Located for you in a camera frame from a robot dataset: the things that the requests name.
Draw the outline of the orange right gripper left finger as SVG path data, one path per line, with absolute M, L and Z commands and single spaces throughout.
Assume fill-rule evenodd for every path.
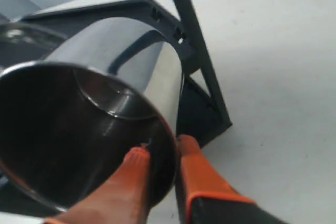
M 146 223 L 149 211 L 150 153 L 134 147 L 119 168 L 94 192 L 44 223 Z

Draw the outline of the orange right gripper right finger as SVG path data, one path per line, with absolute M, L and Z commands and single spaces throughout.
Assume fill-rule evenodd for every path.
M 283 223 L 237 192 L 209 163 L 198 142 L 179 136 L 175 192 L 180 223 Z

